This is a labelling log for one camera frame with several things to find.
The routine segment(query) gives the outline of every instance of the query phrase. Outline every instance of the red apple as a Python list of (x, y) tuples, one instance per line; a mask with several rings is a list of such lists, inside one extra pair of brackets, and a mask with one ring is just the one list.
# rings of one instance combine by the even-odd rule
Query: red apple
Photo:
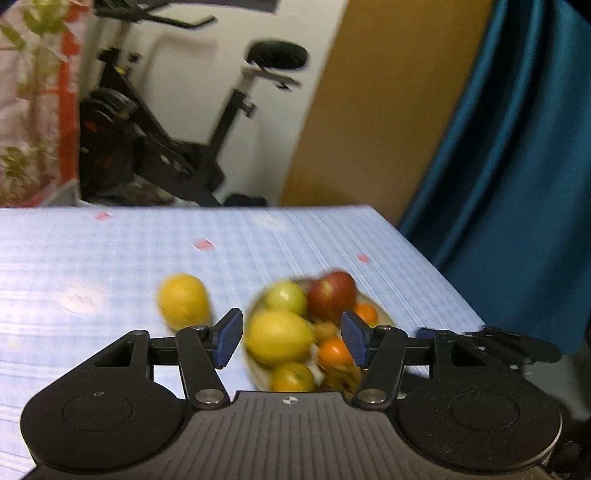
[(353, 309), (356, 300), (355, 280), (347, 272), (336, 270), (312, 283), (308, 292), (308, 313), (339, 327), (341, 315)]

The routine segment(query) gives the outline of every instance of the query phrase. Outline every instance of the white wall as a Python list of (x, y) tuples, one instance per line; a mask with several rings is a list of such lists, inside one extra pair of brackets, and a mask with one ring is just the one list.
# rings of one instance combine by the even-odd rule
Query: white wall
[[(239, 117), (229, 136), (220, 158), (226, 182), (218, 198), (240, 192), (277, 203), (345, 5), (346, 0), (281, 0), (273, 15), (176, 4), (158, 14), (185, 21), (213, 14), (218, 23), (200, 31), (153, 23), (132, 27), (125, 48), (144, 55), (132, 80), (164, 128), (184, 140), (208, 140), (230, 87), (246, 65), (243, 57), (252, 40), (282, 38), (310, 53), (308, 67), (292, 73), (303, 88), (286, 93), (270, 82), (255, 85), (251, 101), (258, 111), (252, 119)], [(116, 24), (109, 23), (94, 45), (90, 26), (87, 58), (112, 38)], [(94, 61), (87, 78), (96, 79), (99, 69), (100, 63)]]

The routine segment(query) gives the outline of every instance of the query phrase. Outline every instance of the metal screw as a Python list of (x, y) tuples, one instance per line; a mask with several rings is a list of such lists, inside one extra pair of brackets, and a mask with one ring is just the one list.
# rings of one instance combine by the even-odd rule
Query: metal screw
[(377, 388), (366, 388), (357, 394), (357, 398), (365, 403), (382, 403), (386, 400), (386, 392)]
[(205, 405), (217, 405), (223, 402), (224, 394), (217, 388), (204, 388), (195, 393), (195, 400)]

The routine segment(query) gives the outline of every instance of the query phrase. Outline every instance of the green apple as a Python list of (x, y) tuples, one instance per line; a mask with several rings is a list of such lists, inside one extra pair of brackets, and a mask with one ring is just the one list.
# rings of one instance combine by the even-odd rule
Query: green apple
[(267, 310), (289, 310), (303, 316), (308, 308), (308, 299), (296, 282), (282, 280), (267, 290), (265, 307)]

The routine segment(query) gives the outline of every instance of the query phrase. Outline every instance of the red square marking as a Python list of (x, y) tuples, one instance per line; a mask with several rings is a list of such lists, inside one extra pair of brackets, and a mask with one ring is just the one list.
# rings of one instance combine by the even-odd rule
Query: red square marking
[(369, 263), (369, 262), (371, 261), (371, 260), (369, 259), (369, 257), (368, 257), (367, 255), (365, 255), (365, 254), (357, 254), (357, 259), (358, 259), (360, 262), (363, 262), (363, 263)]
[(100, 212), (95, 215), (95, 218), (102, 222), (103, 220), (108, 220), (109, 218), (111, 218), (111, 215), (107, 212)]
[(216, 246), (206, 238), (200, 238), (194, 245), (201, 251), (214, 250), (216, 248)]

